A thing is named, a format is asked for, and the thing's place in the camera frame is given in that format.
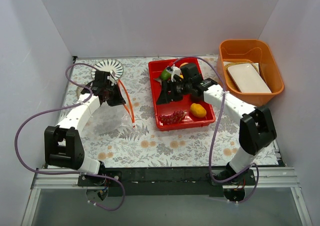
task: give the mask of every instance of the black and white striped bowl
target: black and white striped bowl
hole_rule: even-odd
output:
[[[102,61],[97,62],[94,65],[100,71],[110,72],[111,70],[115,73],[114,78],[115,80],[119,80],[120,77],[124,73],[124,66],[122,63],[116,59],[104,59]],[[91,69],[91,76],[95,78],[96,69]]]

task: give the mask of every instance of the red plastic container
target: red plastic container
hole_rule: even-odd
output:
[[[169,104],[156,105],[156,101],[161,92],[161,84],[155,81],[154,78],[158,78],[161,72],[175,60],[176,59],[149,62],[149,75],[156,126],[159,128],[160,131],[209,126],[210,123],[213,123],[216,120],[212,106],[206,102],[197,102],[205,108],[206,117],[196,118],[190,113],[190,106],[193,103],[193,101],[190,99],[190,95],[184,95],[183,100],[178,102],[170,102]],[[176,64],[176,66],[180,67],[180,65],[185,62],[195,63],[198,70],[201,72],[198,60],[194,58],[183,59],[179,61]],[[170,115],[176,110],[184,110],[186,112],[185,119],[182,122],[172,125],[163,125],[159,121],[160,115]]]

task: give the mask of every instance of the floral pattern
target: floral pattern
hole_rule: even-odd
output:
[[[215,55],[204,59],[217,63]],[[153,108],[148,63],[156,60],[167,60],[170,57],[156,58],[125,58],[118,59],[124,67],[121,78],[134,109],[136,127],[119,127],[114,131],[91,137],[82,136],[86,153],[101,160],[107,167],[166,167],[166,166],[207,166],[209,149],[216,123],[208,127],[190,128],[160,132],[156,127]],[[94,65],[99,60],[77,60],[77,63]],[[217,80],[214,71],[204,62],[199,61],[204,78]],[[91,78],[91,68],[76,66],[71,78],[85,85]],[[81,89],[73,84],[68,85],[64,105],[74,104]],[[215,115],[218,108],[213,108]],[[67,115],[65,110],[60,120]],[[223,115],[215,141],[212,165],[226,165],[239,148],[239,127],[227,115]],[[265,148],[256,158],[257,164],[277,164],[274,148]]]

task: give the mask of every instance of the red grapes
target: red grapes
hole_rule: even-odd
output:
[[[171,125],[180,123],[185,118],[185,112],[183,110],[175,111],[171,115],[161,115],[159,116],[160,122],[163,125]]]

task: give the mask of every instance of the yellow object in orange bin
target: yellow object in orange bin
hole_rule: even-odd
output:
[[[190,106],[190,112],[192,113],[193,116],[198,117],[198,118],[204,118],[207,115],[207,111],[205,108],[197,103],[192,103]]]

